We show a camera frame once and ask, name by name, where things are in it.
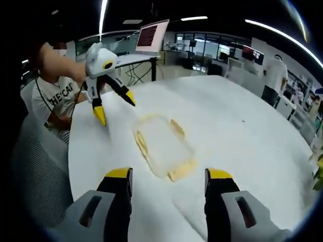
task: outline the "face mask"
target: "face mask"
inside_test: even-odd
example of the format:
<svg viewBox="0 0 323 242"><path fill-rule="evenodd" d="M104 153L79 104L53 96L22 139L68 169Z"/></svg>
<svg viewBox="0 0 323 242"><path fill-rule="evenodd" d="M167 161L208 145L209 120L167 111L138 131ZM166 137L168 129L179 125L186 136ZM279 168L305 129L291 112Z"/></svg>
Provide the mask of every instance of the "face mask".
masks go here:
<svg viewBox="0 0 323 242"><path fill-rule="evenodd" d="M65 56L67 53L66 49L57 49L56 50L60 56Z"/></svg>

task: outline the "laptop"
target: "laptop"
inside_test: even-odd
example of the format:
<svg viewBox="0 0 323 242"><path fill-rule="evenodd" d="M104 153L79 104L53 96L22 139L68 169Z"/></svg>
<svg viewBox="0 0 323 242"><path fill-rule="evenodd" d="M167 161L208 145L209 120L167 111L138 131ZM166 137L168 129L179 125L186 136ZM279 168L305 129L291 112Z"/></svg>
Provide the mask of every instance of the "laptop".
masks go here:
<svg viewBox="0 0 323 242"><path fill-rule="evenodd" d="M159 51L169 19L142 26L133 53L121 55L117 58L117 66L126 66L138 62L148 61L160 57Z"/></svg>

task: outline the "transparent plastic container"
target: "transparent plastic container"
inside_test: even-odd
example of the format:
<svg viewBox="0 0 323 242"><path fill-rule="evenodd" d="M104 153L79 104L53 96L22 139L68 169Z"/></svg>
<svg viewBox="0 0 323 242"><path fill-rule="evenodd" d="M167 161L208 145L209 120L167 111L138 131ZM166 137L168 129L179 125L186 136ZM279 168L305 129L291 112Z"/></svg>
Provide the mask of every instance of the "transparent plastic container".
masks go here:
<svg viewBox="0 0 323 242"><path fill-rule="evenodd" d="M175 181L192 170L194 152L185 141L185 133L172 119L159 115L140 119L133 128L136 142L151 171L158 177Z"/></svg>

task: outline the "laptop screen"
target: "laptop screen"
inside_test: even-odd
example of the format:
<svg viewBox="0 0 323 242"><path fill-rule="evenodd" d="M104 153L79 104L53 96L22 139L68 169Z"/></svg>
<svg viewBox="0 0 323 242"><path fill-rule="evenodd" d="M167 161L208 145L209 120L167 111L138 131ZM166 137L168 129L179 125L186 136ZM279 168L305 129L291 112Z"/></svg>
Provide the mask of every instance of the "laptop screen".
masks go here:
<svg viewBox="0 0 323 242"><path fill-rule="evenodd" d="M136 44L136 51L160 51L169 19L142 26Z"/></svg>

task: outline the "ceiling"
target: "ceiling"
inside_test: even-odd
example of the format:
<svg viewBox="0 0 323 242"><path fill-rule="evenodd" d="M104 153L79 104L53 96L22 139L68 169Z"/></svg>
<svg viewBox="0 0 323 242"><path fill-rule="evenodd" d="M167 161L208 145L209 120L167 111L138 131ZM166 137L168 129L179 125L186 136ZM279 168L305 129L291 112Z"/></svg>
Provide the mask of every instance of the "ceiling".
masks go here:
<svg viewBox="0 0 323 242"><path fill-rule="evenodd" d="M227 33L245 38L256 37L280 49L307 68L323 85L323 70L301 48L286 38L261 27L244 22L255 20L277 28L294 37L309 48L323 62L323 35L319 1L294 0L303 22L309 29L310 38L305 42L300 28L291 18L282 1L183 1L183 0L109 0L105 14L103 32L139 29L141 25L162 19L170 19L169 31L208 31ZM59 12L51 16L53 33L64 41L78 40L98 34L101 0L54 1L51 11ZM207 20L178 21L183 17L208 16ZM142 19L138 25L124 25L126 19Z"/></svg>

